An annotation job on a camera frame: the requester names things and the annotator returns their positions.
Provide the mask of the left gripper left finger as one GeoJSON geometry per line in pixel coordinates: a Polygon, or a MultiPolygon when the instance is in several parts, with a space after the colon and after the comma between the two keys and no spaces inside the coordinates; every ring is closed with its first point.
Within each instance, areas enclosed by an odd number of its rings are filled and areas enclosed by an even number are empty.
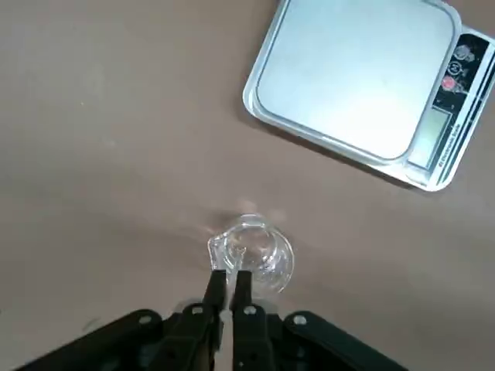
{"type": "Polygon", "coordinates": [[[34,359],[23,370],[212,370],[220,347],[225,271],[212,271],[203,298],[162,318],[133,311],[34,359]]]}

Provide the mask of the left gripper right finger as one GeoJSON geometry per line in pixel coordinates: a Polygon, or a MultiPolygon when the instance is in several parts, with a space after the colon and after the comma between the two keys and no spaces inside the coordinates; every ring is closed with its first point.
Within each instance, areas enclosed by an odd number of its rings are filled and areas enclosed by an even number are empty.
{"type": "Polygon", "coordinates": [[[252,299],[252,273],[239,271],[230,303],[233,370],[404,370],[393,359],[310,311],[285,318],[252,299]]]}

